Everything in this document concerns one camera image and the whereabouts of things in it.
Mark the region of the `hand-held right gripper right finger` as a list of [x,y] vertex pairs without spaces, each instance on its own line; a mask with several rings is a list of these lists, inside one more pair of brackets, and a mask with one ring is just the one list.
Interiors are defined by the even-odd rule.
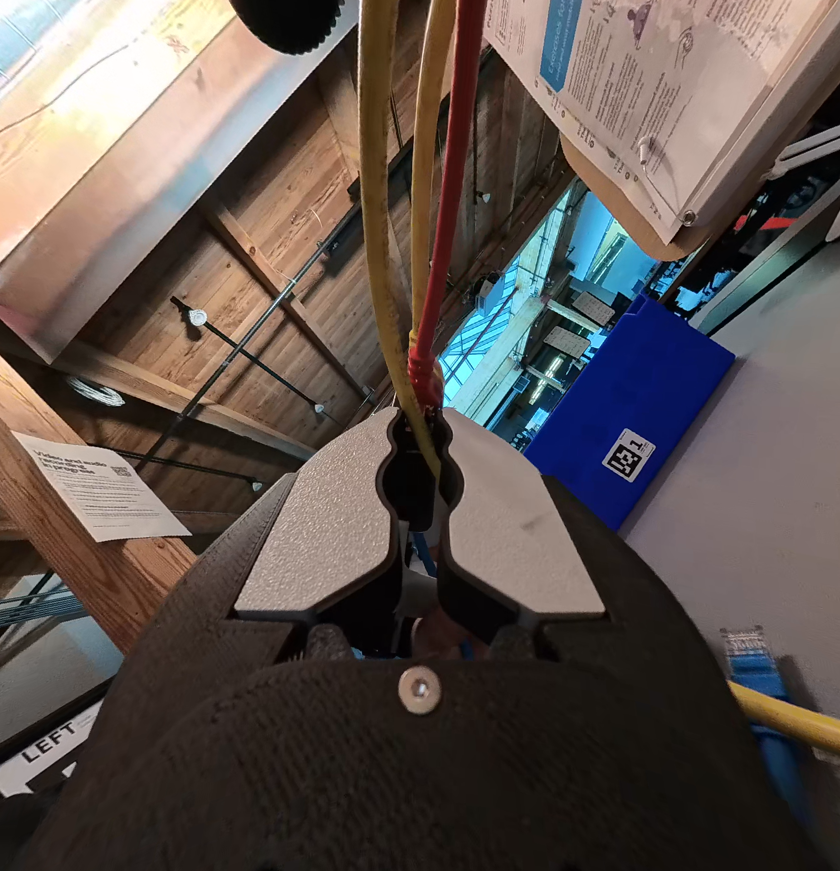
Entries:
[[436,419],[445,513],[437,595],[483,643],[518,626],[596,621],[606,607],[544,478],[510,443],[445,408]]

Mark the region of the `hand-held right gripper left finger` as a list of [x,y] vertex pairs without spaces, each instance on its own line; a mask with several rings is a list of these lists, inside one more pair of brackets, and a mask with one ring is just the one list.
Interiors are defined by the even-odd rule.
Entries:
[[310,622],[388,570],[397,520],[379,485],[398,417],[385,408],[305,463],[234,603],[238,616]]

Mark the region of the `black ethernet splitter box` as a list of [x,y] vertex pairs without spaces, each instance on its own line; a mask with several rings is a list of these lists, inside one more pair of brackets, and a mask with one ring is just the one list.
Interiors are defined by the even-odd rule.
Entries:
[[384,465],[382,491],[400,521],[407,521],[410,532],[433,530],[456,508],[464,492],[464,477],[450,454],[451,427],[444,412],[432,419],[432,441],[441,461],[435,476],[422,452],[403,411],[399,411],[388,435],[394,453]]

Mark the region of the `blue plastic bin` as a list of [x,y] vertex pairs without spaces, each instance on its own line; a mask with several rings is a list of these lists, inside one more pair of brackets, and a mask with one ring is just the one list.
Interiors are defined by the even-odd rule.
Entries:
[[524,456],[618,531],[734,360],[639,294]]

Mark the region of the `grey desk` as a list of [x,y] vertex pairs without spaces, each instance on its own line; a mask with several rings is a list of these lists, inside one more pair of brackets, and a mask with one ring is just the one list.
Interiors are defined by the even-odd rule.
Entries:
[[652,869],[840,869],[840,762],[798,742],[806,825],[775,794],[727,687],[723,630],[760,627],[787,697],[840,719],[840,239],[715,335],[734,365],[625,539],[710,649],[684,717],[710,794],[685,788],[673,856]]

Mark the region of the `person's left hand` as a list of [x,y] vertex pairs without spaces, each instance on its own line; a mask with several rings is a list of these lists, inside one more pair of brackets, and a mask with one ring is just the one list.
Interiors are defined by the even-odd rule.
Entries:
[[472,656],[469,632],[442,611],[417,618],[410,638],[415,659],[466,660]]

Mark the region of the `white paper notice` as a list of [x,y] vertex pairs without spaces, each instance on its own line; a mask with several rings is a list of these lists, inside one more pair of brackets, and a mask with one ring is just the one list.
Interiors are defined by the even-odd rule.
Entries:
[[117,452],[13,435],[97,543],[191,535]]

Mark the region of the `framed marker sign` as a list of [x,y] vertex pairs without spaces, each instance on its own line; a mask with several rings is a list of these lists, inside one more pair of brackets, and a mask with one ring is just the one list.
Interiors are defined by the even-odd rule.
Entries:
[[101,706],[97,700],[1,758],[0,798],[62,785],[77,767]]

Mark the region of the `black fuzzy ball on pole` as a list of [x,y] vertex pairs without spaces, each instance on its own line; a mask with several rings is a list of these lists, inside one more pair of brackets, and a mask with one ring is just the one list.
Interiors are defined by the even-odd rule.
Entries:
[[267,47],[300,56],[321,46],[336,26],[343,1],[230,1],[235,15]]

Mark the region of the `wooden post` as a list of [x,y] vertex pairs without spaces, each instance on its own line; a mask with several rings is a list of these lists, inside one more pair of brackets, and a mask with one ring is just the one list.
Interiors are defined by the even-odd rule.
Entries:
[[196,555],[178,538],[96,543],[17,434],[85,445],[0,354],[0,506],[112,642],[128,652]]

